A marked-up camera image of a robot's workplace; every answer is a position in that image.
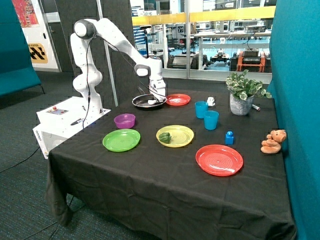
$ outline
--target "door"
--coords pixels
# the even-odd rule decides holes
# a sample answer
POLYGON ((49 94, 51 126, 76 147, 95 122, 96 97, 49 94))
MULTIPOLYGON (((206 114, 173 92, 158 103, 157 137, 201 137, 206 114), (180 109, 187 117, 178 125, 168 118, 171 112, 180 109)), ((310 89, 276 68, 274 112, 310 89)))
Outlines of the door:
POLYGON ((37 71, 61 72, 48 24, 38 0, 12 0, 37 71))

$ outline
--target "green pepper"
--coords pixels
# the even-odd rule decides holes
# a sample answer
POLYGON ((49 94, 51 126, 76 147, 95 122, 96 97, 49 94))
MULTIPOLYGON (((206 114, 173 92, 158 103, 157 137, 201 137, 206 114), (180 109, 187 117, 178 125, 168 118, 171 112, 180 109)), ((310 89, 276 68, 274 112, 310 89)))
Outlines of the green pepper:
POLYGON ((163 132, 159 135, 159 141, 168 144, 171 140, 171 136, 169 132, 163 132))

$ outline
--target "frying pan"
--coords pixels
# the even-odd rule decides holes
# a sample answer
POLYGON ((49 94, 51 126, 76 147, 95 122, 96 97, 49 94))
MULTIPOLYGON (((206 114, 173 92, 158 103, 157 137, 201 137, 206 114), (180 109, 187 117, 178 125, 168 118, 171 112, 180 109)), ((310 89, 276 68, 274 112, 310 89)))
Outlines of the frying pan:
POLYGON ((136 96, 132 100, 132 104, 138 108, 145 109, 145 110, 151 110, 151 109, 153 110, 156 108, 161 108, 161 106, 167 101, 167 98, 165 98, 163 102, 156 102, 155 104, 149 104, 148 101, 155 100, 156 99, 155 96, 153 96, 152 94, 144 94, 145 92, 140 87, 138 87, 138 90, 140 93, 143 93, 143 95, 136 96))

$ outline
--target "teddy bear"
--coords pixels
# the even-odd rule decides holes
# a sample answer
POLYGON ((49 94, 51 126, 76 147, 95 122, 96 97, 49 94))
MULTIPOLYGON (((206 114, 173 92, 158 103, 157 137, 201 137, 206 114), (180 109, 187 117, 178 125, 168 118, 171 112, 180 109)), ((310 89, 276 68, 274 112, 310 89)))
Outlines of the teddy bear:
POLYGON ((262 141, 261 152, 265 154, 276 154, 281 149, 281 144, 286 140, 285 130, 272 130, 266 136, 267 140, 262 141))

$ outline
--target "plant pot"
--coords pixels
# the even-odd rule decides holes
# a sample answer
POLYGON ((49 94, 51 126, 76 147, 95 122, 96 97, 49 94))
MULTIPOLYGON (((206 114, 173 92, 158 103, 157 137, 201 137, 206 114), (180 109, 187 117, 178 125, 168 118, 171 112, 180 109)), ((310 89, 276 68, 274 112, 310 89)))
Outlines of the plant pot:
POLYGON ((246 100, 237 99, 230 94, 230 109, 235 115, 247 115, 252 107, 255 96, 250 96, 246 100))

